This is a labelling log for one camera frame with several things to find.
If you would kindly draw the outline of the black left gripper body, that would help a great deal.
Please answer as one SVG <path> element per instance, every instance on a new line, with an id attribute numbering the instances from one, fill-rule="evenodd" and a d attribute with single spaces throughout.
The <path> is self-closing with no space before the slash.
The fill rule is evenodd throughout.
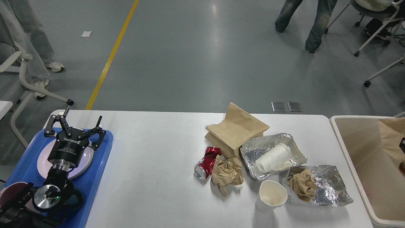
<path id="1" fill-rule="evenodd" d="M 77 168 L 85 148 L 89 146 L 89 134 L 84 130 L 70 127 L 71 135 L 66 131 L 61 131 L 56 135 L 56 142 L 47 158 L 52 164 L 57 161 L 64 161 L 69 164 L 69 168 Z"/>

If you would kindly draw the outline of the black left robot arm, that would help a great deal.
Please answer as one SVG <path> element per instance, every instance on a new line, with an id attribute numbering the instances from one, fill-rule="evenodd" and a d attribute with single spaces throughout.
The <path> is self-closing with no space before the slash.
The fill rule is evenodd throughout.
<path id="1" fill-rule="evenodd" d="M 112 148 L 100 116 L 92 129 L 52 114 L 1 190 L 2 228 L 83 228 Z"/>

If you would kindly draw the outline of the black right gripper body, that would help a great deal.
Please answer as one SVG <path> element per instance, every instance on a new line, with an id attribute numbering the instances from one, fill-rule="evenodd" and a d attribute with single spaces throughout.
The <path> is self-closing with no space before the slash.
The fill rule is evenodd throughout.
<path id="1" fill-rule="evenodd" d="M 402 138 L 399 147 L 401 148 L 401 150 L 403 151 L 403 153 L 405 154 L 405 138 Z"/>

